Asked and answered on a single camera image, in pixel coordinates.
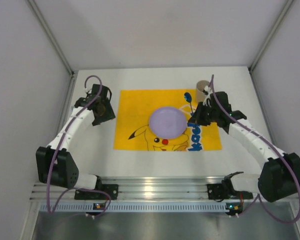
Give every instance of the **blue spoon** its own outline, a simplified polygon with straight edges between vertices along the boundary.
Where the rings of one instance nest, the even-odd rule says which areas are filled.
[[[192,105],[191,105],[192,97],[191,97],[191,95],[190,95],[189,92],[185,92],[185,93],[184,93],[184,99],[185,99],[188,103],[190,103],[191,115],[193,115],[193,114],[194,114],[194,111],[192,110]]]

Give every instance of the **white wall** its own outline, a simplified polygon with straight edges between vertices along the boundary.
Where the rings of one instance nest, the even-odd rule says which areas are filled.
[[[80,69],[248,66],[285,0],[36,0]]]
[[[278,146],[300,156],[300,0],[255,70]]]
[[[35,152],[56,130],[69,76],[24,0],[0,0],[0,240],[18,239]]]

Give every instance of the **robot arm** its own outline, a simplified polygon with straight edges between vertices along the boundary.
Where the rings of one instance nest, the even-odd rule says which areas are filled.
[[[205,93],[207,94],[205,101],[198,104],[189,123],[201,126],[217,123],[218,127],[241,143],[262,169],[260,174],[236,172],[226,176],[222,185],[227,194],[234,196],[236,192],[247,191],[261,194],[268,202],[274,202],[297,193],[291,174],[279,156],[261,139],[263,138],[262,135],[253,128],[241,111],[232,111],[228,102],[228,95],[225,92],[215,93],[226,112],[249,130],[232,121],[220,109],[210,87],[205,87]],[[299,156],[295,153],[286,154],[275,146],[274,148],[288,162],[300,184]]]
[[[76,161],[71,155],[78,143],[83,137],[85,130],[91,124],[93,126],[114,119],[115,114],[111,107],[110,100],[112,93],[106,86],[102,86],[99,97],[96,98],[100,90],[99,84],[92,86],[91,93],[86,97],[79,98],[71,113],[69,120],[66,122],[62,130],[51,141],[47,147],[39,147],[36,151],[36,163],[39,181],[46,183],[51,161],[56,149],[59,149],[56,155],[56,161],[53,165],[50,183],[55,186],[72,189],[100,189],[101,178],[79,171]]]

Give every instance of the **red cheek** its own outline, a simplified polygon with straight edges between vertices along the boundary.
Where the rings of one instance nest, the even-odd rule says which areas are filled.
[[[162,144],[167,145],[168,143],[169,143],[169,141],[167,139],[162,140]]]

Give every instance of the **paper cup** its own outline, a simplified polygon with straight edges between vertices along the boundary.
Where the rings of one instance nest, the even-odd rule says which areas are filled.
[[[195,100],[197,103],[205,101],[207,95],[204,94],[205,86],[208,86],[209,82],[207,80],[201,80],[196,83],[195,87]]]

